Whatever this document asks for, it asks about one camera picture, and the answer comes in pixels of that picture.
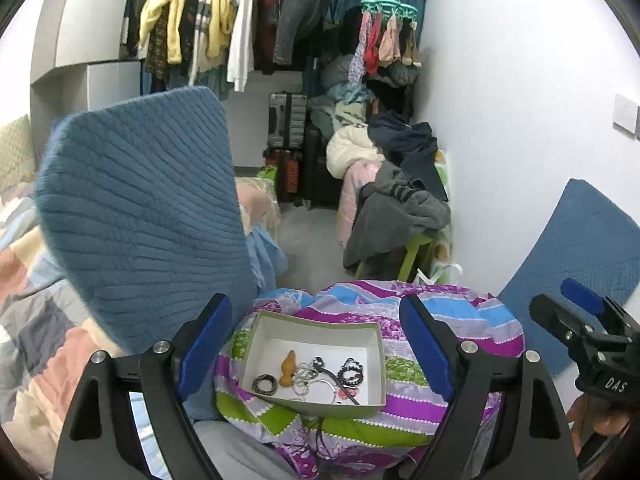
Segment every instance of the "yellow jacket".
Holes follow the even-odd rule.
[[[209,23],[209,44],[207,45],[207,58],[214,60],[213,66],[223,62],[223,47],[229,46],[231,32],[236,20],[236,4],[233,0],[212,0],[211,21]]]
[[[166,31],[167,61],[178,64],[182,61],[180,53],[180,34],[178,27],[182,18],[185,0],[146,0],[140,13],[140,44],[145,43],[146,37],[156,26],[162,14],[162,8],[169,4],[169,24]]]

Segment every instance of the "colorful quilt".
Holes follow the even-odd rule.
[[[215,370],[216,403],[231,424],[273,446],[300,478],[313,480],[322,470],[349,477],[394,466],[405,457],[416,462],[442,421],[447,403],[434,393],[402,332],[400,299],[417,294],[433,317],[446,322],[459,339],[471,339],[487,352],[518,356],[524,350],[520,323],[491,295],[450,285],[401,282],[338,283],[316,296],[281,288],[254,301],[254,309],[225,345]],[[302,418],[238,386],[242,359],[260,310],[332,323],[378,322],[386,361],[386,405],[366,419]],[[497,409],[499,396],[487,399],[483,420]]]
[[[33,200],[12,199],[0,212],[0,424],[44,476],[87,359],[99,349],[123,355],[49,253]]]

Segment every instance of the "purple floral blanket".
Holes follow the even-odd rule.
[[[447,403],[426,381],[398,318],[400,300],[417,294],[431,315],[446,322],[459,339],[473,340],[487,352],[518,356],[524,350],[520,323],[491,295],[451,285],[401,282],[338,283],[315,296],[281,288],[254,301],[216,362],[216,404],[231,424],[276,449],[305,480],[323,470],[348,477],[394,466],[405,457],[420,460],[442,421]],[[260,310],[332,323],[377,322],[382,331],[386,405],[364,419],[318,421],[275,406],[238,386],[242,359]],[[483,420],[499,396],[487,399]]]

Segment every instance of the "patchwork quilt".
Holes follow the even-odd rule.
[[[87,359],[99,349],[124,354],[49,253],[33,200],[14,198],[0,214],[0,424],[44,476]]]

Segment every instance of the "gray jacket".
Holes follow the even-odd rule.
[[[306,38],[327,8],[329,0],[279,0],[280,17],[276,32],[274,62],[291,64],[293,43]]]
[[[388,161],[382,163],[344,248],[342,262],[351,267],[380,253],[405,246],[420,233],[438,231],[451,220],[451,211],[426,191],[420,181]]]

